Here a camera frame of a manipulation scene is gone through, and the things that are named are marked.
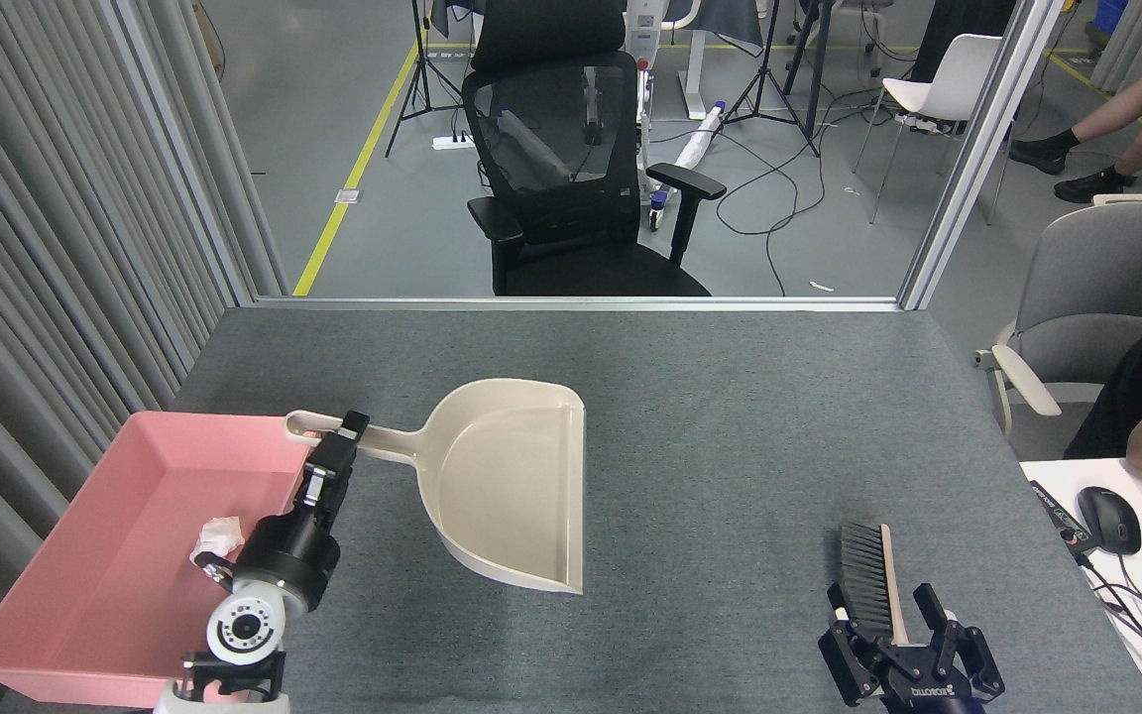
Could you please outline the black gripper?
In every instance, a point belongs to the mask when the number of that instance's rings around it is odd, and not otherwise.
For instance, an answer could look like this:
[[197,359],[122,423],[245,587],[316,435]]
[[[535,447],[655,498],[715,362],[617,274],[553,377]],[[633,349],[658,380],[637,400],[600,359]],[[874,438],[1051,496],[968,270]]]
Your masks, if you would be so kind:
[[828,588],[833,620],[819,650],[842,700],[856,705],[880,685],[888,713],[984,713],[982,701],[1005,692],[1000,669],[984,633],[947,613],[932,584],[920,583],[914,600],[932,639],[924,653],[896,653],[874,673],[876,637],[892,641],[888,597],[854,592],[843,583]]
[[331,526],[343,506],[369,417],[348,412],[305,457],[295,511],[262,518],[234,565],[234,581],[263,580],[286,592],[286,608],[317,609],[341,549]]

